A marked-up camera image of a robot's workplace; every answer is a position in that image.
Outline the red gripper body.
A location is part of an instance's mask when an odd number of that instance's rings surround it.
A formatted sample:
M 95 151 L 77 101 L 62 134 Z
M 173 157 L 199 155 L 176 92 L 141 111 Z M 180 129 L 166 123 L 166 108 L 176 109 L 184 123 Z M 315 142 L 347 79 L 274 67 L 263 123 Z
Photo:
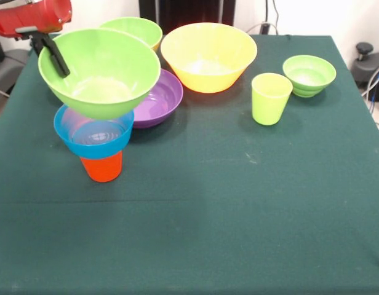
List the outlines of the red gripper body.
M 71 18 L 70 1 L 0 1 L 0 36 L 22 37 L 34 31 L 61 31 Z

